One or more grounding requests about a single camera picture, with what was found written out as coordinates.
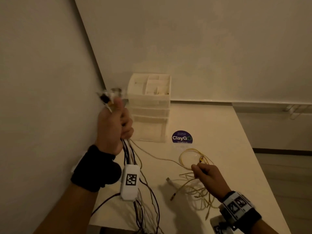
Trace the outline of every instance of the purple sticker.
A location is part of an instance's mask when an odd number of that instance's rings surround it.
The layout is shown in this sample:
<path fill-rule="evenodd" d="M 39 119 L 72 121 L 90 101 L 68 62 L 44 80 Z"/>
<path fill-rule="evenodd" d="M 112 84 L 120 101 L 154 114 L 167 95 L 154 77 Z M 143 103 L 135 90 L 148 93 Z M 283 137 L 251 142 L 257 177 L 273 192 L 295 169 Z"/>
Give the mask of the purple sticker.
<path fill-rule="evenodd" d="M 184 130 L 178 130 L 172 135 L 172 142 L 174 143 L 193 143 L 193 138 L 190 133 Z"/>

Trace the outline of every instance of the floor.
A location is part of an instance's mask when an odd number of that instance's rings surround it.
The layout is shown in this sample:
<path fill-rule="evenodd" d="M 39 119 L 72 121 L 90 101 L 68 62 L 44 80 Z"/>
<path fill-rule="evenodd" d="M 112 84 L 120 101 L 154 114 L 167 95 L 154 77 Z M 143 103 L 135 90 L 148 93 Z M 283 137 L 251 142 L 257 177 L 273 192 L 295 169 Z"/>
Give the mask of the floor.
<path fill-rule="evenodd" d="M 311 233 L 312 157 L 256 154 L 292 234 Z"/>

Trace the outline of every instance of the plastic drawer organizer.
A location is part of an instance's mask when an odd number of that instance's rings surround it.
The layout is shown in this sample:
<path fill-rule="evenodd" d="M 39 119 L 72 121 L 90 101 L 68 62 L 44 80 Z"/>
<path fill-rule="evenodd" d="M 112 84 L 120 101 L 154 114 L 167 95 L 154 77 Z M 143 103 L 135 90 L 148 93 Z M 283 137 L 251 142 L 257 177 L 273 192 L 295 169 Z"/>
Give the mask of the plastic drawer organizer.
<path fill-rule="evenodd" d="M 171 76 L 133 74 L 128 85 L 133 140 L 165 142 L 170 113 Z"/>

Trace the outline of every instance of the table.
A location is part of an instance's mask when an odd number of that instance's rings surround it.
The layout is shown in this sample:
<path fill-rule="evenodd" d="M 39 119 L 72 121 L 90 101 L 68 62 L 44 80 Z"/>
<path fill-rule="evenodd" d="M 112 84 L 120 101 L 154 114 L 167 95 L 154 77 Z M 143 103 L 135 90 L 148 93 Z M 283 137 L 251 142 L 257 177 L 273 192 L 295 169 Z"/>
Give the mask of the table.
<path fill-rule="evenodd" d="M 264 221 L 279 233 L 290 233 L 231 105 L 172 103 L 166 143 L 137 141 L 136 144 L 154 156 L 178 161 L 179 152 L 174 148 L 171 139 L 172 134 L 178 130 L 192 135 L 193 147 L 218 166 L 231 189 L 242 192 L 254 203 Z M 166 182 L 166 178 L 183 184 L 183 181 L 175 180 L 179 178 L 179 174 L 187 171 L 173 162 L 156 160 L 134 148 L 142 160 L 142 171 L 157 197 L 160 227 L 164 233 L 214 233 L 209 220 L 220 215 L 218 209 L 211 209 L 205 221 L 207 211 L 195 211 L 188 195 L 178 193 L 173 201 L 169 200 L 175 189 Z M 123 168 L 123 152 L 115 161 Z M 139 187 L 144 202 L 153 210 L 148 189 L 142 184 Z M 95 207 L 119 191 L 120 182 L 107 185 L 99 191 Z M 218 206 L 219 202 L 215 200 L 214 205 Z M 121 201 L 119 197 L 104 204 L 92 216 L 90 224 L 127 230 L 138 229 L 133 204 Z"/>

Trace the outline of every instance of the person's right hand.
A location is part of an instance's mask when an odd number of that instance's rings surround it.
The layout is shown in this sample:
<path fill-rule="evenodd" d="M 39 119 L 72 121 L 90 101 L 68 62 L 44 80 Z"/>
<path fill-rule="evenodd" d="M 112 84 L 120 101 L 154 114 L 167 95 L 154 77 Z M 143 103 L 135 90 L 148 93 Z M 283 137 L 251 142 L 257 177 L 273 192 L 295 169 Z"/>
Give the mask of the person's right hand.
<path fill-rule="evenodd" d="M 195 178 L 203 183 L 209 193 L 216 197 L 220 202 L 231 191 L 219 169 L 215 165 L 198 163 L 192 165 Z"/>

